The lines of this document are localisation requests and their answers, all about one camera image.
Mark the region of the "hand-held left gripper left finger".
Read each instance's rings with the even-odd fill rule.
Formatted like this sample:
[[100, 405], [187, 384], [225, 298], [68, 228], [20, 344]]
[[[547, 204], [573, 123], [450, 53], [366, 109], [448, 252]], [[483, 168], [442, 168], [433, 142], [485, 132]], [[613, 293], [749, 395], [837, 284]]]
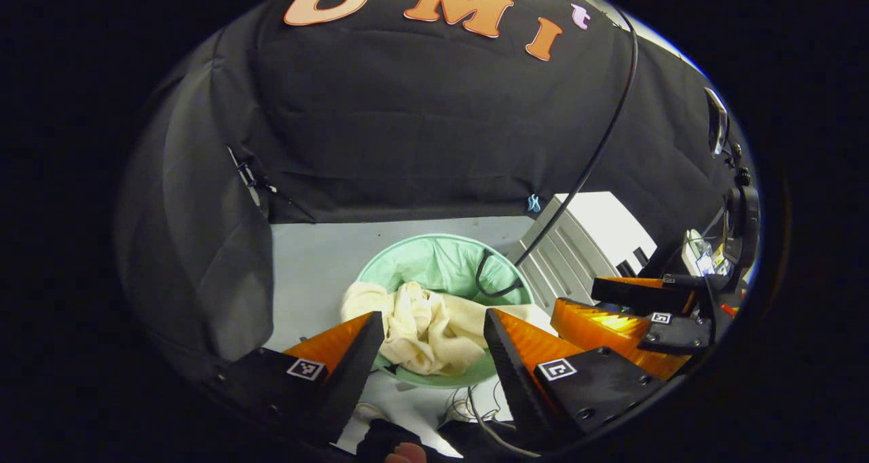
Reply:
[[335, 443], [383, 340], [382, 313], [365, 312], [283, 352], [252, 351], [217, 371], [215, 395], [270, 432]]

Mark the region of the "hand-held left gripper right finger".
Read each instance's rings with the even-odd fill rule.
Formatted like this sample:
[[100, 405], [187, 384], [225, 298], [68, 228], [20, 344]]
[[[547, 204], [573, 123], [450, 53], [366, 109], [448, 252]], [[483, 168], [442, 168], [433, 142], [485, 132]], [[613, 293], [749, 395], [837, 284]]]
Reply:
[[528, 450], [589, 437], [664, 386], [612, 348], [577, 348], [498, 308], [486, 312], [483, 334]]

